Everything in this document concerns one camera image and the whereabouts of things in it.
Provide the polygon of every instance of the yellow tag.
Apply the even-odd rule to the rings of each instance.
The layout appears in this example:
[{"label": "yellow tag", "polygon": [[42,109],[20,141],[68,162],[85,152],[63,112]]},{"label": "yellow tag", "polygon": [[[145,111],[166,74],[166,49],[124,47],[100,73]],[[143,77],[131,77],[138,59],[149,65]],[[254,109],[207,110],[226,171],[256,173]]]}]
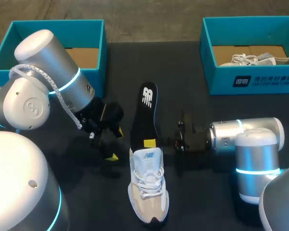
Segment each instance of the yellow tag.
[{"label": "yellow tag", "polygon": [[119,158],[116,156],[116,154],[112,153],[112,157],[106,158],[105,160],[116,161],[119,160]]},{"label": "yellow tag", "polygon": [[122,137],[123,137],[123,132],[121,130],[121,127],[119,127],[119,132],[121,133]]},{"label": "yellow tag", "polygon": [[144,147],[145,147],[145,148],[156,148],[155,139],[152,139],[152,140],[144,140]]}]

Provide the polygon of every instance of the black insole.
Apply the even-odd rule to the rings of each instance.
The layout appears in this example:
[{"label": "black insole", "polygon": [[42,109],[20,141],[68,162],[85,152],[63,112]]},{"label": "black insole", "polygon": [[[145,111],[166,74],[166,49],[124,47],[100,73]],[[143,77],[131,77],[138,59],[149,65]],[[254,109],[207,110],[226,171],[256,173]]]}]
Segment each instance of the black insole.
[{"label": "black insole", "polygon": [[158,99],[158,88],[155,83],[143,83],[137,97],[137,107],[133,125],[131,127],[131,150],[133,152],[147,148],[145,140],[158,141],[158,134],[154,124],[154,114]]}]

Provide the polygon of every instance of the beige suede panel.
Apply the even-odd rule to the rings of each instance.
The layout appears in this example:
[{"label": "beige suede panel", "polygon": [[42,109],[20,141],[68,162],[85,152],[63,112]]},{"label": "beige suede panel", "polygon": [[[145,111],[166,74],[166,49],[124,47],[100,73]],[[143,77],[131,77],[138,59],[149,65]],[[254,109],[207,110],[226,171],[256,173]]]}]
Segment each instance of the beige suede panel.
[{"label": "beige suede panel", "polygon": [[159,221],[162,221],[165,218],[167,213],[167,206],[165,207],[164,211],[162,211],[161,195],[142,199],[138,186],[132,183],[131,197],[133,199],[135,210],[146,223],[149,223],[153,217],[156,217]]}]

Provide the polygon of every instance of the gray floor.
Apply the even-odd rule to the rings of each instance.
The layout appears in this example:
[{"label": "gray floor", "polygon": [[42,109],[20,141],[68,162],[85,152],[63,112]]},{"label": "gray floor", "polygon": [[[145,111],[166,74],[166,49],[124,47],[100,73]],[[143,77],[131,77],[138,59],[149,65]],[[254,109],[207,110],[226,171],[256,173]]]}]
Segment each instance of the gray floor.
[{"label": "gray floor", "polygon": [[12,20],[104,19],[108,41],[198,40],[205,16],[289,15],[289,0],[0,0]]}]

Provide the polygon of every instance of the shoelace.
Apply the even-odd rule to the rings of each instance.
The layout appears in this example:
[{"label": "shoelace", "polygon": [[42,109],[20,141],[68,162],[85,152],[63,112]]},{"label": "shoelace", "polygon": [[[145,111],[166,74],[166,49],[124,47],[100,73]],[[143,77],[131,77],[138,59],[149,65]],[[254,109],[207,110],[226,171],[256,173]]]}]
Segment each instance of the shoelace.
[{"label": "shoelace", "polygon": [[242,65],[257,65],[258,59],[255,55],[235,54],[232,56],[232,63],[241,63]]},{"label": "shoelace", "polygon": [[162,183],[164,176],[164,168],[160,167],[158,174],[145,173],[143,177],[138,175],[138,172],[134,169],[134,174],[138,179],[138,187],[140,189],[140,195],[142,199],[147,197],[158,196],[162,194]]}]

